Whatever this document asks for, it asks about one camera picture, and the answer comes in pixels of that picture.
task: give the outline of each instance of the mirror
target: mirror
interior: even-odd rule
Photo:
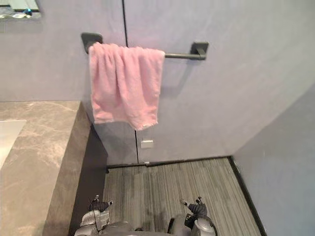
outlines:
[[[40,12],[36,0],[0,0],[0,19],[38,17],[40,17]]]

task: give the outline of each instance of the towel bar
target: towel bar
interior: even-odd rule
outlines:
[[[92,46],[95,42],[103,43],[103,37],[98,33],[82,33],[81,38],[86,53],[89,53],[89,47]],[[208,42],[193,42],[193,44],[191,45],[190,54],[165,53],[165,57],[190,60],[205,60],[207,57],[208,46],[209,46]]]

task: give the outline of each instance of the wall outlet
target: wall outlet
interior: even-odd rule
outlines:
[[[153,148],[153,140],[142,140],[140,147],[141,148]]]

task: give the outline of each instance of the marble countertop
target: marble countertop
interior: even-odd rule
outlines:
[[[1,102],[14,119],[27,122],[0,173],[0,235],[65,235],[91,124],[80,101]]]

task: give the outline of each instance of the marble vanity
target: marble vanity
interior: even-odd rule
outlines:
[[[17,119],[26,123],[0,170],[0,235],[68,235],[88,197],[102,196],[106,151],[80,101],[1,102],[0,120]]]

